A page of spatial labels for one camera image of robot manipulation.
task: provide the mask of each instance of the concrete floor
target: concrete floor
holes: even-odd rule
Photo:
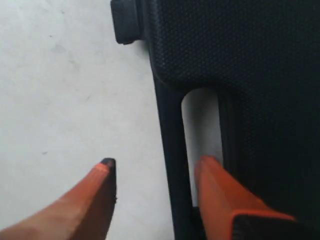
[[[173,240],[154,84],[141,42],[116,43],[105,0],[3,0],[0,21],[0,229],[114,157],[118,202],[107,239]],[[200,154],[222,156],[216,96],[199,95],[184,104],[192,163]],[[209,141],[199,147],[195,136]]]

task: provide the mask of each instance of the white floor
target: white floor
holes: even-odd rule
[[[140,42],[116,43],[109,2],[2,0],[0,23],[0,229],[114,157],[118,202],[107,239],[173,240],[149,56]],[[189,151],[193,162],[222,156],[209,96],[206,111],[195,101],[184,113],[190,145],[211,127],[202,135],[209,144]]]

